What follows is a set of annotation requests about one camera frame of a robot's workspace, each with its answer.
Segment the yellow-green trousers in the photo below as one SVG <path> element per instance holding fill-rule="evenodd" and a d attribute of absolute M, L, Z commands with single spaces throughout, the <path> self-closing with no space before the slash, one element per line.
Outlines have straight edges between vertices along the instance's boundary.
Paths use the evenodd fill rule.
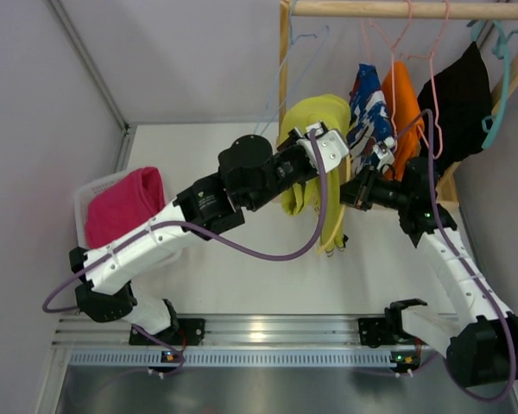
<path fill-rule="evenodd" d="M 341 97 L 332 94 L 309 97 L 299 101 L 284 116 L 276 145 L 280 146 L 286 139 L 287 133 L 293 128 L 306 132 L 309 125 L 322 122 L 328 129 L 338 129 L 341 135 L 349 130 L 351 114 L 349 105 Z M 318 178 L 311 179 L 305 184 L 293 185 L 281 195 L 281 207 L 286 214 L 297 216 L 307 206 L 312 206 L 320 212 L 321 190 Z"/>

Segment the light blue wire hanger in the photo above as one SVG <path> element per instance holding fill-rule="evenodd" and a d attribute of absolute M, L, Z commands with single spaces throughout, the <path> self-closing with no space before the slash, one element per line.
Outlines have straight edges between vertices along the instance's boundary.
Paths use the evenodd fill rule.
<path fill-rule="evenodd" d="M 329 25 L 322 26 L 316 32 L 295 34 L 293 19 L 297 16 L 296 9 L 299 4 L 300 1 L 280 1 L 279 65 L 263 113 L 259 116 L 254 128 L 256 135 L 264 134 L 274 122 L 281 126 L 287 111 L 288 97 L 300 85 L 302 79 L 318 59 L 330 35 Z M 300 69 L 297 78 L 292 83 L 288 83 L 290 57 L 295 47 L 305 39 L 314 39 L 319 44 L 306 64 Z"/>

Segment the pink trousers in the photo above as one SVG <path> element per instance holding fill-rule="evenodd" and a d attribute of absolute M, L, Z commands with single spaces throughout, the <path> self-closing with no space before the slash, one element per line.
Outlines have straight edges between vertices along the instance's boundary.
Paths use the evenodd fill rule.
<path fill-rule="evenodd" d="M 90 199 L 84 234 L 89 248 L 101 248 L 147 222 L 167 205 L 160 171 L 154 166 L 124 174 Z"/>

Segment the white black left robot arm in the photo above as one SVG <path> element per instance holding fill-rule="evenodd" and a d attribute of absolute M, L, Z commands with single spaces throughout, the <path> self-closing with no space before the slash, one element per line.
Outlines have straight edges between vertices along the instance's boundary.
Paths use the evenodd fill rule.
<path fill-rule="evenodd" d="M 271 262 L 301 257 L 319 239 L 326 213 L 319 215 L 310 240 L 289 254 L 265 254 L 223 236 L 244 224 L 243 213 L 257 211 L 294 184 L 318 177 L 327 185 L 322 150 L 325 132 L 293 129 L 290 142 L 274 152 L 259 135 L 244 135 L 218 155 L 218 170 L 199 179 L 148 221 L 103 248 L 84 254 L 75 289 L 81 312 L 96 323 L 123 319 L 151 336 L 178 328 L 173 306 L 132 285 L 133 278 L 183 248 L 217 241 L 240 253 Z"/>

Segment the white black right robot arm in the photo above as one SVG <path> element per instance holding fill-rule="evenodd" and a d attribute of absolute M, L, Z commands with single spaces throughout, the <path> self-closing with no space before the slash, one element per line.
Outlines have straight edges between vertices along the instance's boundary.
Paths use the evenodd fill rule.
<path fill-rule="evenodd" d="M 340 199 L 357 210 L 381 205 L 396 210 L 403 233 L 427 259 L 457 321 L 430 310 L 421 299 L 391 303 L 384 311 L 396 339 L 418 338 L 445 358 L 463 387 L 518 380 L 518 316 L 494 293 L 470 257 L 457 224 L 437 202 L 433 163 L 410 159 L 401 180 L 373 166 L 341 185 Z"/>

